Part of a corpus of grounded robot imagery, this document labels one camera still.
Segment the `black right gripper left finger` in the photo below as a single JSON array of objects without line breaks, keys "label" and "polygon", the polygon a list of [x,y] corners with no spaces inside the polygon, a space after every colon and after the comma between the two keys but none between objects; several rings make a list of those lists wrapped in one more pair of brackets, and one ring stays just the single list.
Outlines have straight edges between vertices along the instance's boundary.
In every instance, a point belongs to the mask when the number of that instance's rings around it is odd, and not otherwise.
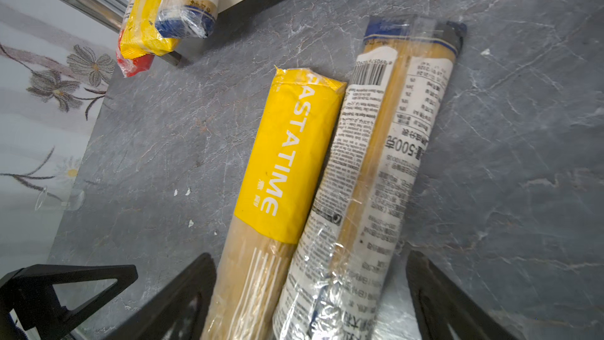
[{"label": "black right gripper left finger", "polygon": [[215,261],[203,253],[107,338],[200,339],[215,283]]}]

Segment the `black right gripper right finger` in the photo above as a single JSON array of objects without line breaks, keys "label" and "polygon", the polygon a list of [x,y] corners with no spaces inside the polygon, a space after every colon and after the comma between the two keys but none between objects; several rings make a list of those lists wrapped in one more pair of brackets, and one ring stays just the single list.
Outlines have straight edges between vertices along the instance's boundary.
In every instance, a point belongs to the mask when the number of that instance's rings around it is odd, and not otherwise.
[{"label": "black right gripper right finger", "polygon": [[423,339],[514,338],[424,253],[409,253],[406,275]]}]

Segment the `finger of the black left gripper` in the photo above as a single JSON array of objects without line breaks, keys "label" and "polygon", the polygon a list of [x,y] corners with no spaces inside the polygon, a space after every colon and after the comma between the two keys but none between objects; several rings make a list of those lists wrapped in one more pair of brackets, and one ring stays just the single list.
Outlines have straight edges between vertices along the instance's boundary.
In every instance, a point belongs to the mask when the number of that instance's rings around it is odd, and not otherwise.
[{"label": "finger of the black left gripper", "polygon": [[[34,264],[1,278],[2,339],[64,339],[138,278],[132,264],[74,266]],[[78,305],[61,299],[67,288],[103,289]]]}]

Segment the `clear spaghetti pack barcode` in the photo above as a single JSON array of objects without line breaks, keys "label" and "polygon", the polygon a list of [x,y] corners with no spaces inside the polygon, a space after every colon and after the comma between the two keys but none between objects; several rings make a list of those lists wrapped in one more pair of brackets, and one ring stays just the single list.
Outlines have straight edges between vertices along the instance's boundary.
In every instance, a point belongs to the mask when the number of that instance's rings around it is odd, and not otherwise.
[{"label": "clear spaghetti pack barcode", "polygon": [[372,17],[289,266],[277,339],[368,339],[463,23]]}]

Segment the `yellow bottom spaghetti pack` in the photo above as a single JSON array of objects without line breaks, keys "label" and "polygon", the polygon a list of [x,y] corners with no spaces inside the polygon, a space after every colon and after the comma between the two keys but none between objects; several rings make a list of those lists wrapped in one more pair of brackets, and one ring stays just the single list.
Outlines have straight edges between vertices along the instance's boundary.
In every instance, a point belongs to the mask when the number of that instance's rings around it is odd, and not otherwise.
[{"label": "yellow bottom spaghetti pack", "polygon": [[267,339],[314,199],[345,83],[278,69],[217,270],[204,339]]}]

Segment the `red banded spaghetti pack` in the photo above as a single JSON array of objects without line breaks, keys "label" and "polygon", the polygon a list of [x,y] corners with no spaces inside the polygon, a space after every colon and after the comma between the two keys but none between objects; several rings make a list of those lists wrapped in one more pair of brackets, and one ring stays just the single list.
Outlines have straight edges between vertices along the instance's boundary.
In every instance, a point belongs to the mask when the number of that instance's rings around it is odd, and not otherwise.
[{"label": "red banded spaghetti pack", "polygon": [[121,43],[123,33],[124,33],[124,31],[120,30],[119,36],[118,36],[118,44],[117,44],[117,48],[116,48],[116,60],[117,60],[117,64],[120,67],[122,74],[124,75],[124,77],[128,78],[128,77],[134,77],[135,75],[139,74],[140,72],[148,71],[154,62],[155,56],[153,54],[145,54],[145,55],[135,58],[135,59],[125,58],[122,55],[121,48],[120,48],[120,43]]}]

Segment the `yellow whole wheat spaghetti pack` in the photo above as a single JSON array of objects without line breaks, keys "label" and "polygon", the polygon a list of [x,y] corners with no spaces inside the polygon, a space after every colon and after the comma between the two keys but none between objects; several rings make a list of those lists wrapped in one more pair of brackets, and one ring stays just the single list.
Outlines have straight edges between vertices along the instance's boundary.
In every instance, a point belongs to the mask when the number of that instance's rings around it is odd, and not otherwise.
[{"label": "yellow whole wheat spaghetti pack", "polygon": [[174,51],[177,39],[165,38],[155,27],[162,0],[131,0],[119,37],[119,50],[128,60],[148,54],[164,56]]}]

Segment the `clear blue-end spaghetti pack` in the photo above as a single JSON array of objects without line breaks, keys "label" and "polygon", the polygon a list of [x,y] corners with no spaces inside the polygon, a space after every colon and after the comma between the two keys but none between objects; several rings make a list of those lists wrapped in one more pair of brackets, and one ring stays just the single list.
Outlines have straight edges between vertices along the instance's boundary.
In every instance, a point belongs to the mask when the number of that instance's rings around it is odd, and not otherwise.
[{"label": "clear blue-end spaghetti pack", "polygon": [[162,0],[155,28],[164,38],[206,38],[211,35],[219,0]]}]

